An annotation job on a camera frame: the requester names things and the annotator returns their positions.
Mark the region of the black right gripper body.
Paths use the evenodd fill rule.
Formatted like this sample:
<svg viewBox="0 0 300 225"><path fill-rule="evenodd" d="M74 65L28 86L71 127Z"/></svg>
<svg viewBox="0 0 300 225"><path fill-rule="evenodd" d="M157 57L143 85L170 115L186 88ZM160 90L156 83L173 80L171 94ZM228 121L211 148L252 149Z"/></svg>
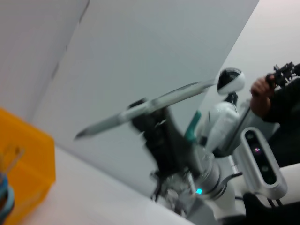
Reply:
<svg viewBox="0 0 300 225"><path fill-rule="evenodd" d="M143 136L150 154L157 164L157 176L161 179L175 173L191 172L200 175L200 163L195 158L195 149L178 130L168 108L143 116Z"/></svg>

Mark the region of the bare background person hand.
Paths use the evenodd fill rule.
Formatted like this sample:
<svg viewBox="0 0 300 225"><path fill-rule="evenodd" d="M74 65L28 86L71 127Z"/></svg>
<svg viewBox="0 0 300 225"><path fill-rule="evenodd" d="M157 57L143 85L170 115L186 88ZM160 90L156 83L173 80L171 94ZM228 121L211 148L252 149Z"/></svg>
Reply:
<svg viewBox="0 0 300 225"><path fill-rule="evenodd" d="M264 118L270 110L270 97L274 94L275 86L267 82L267 76L258 78L251 86L250 108L260 118Z"/></svg>

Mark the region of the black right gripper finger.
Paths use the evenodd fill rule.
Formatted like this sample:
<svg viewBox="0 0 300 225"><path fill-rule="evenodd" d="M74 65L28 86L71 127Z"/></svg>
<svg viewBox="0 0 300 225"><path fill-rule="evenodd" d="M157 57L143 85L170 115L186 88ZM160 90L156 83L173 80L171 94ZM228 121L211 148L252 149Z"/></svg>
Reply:
<svg viewBox="0 0 300 225"><path fill-rule="evenodd" d="M143 134L146 141L164 142L164 131L161 122L165 120L164 112L154 112L151 114L143 114L131 120L132 125Z"/></svg>
<svg viewBox="0 0 300 225"><path fill-rule="evenodd" d="M128 106L128 109L134 109L134 110L148 110L149 108L149 103L148 103L148 99L146 98L142 98L140 100L137 100L133 103L131 103Z"/></svg>

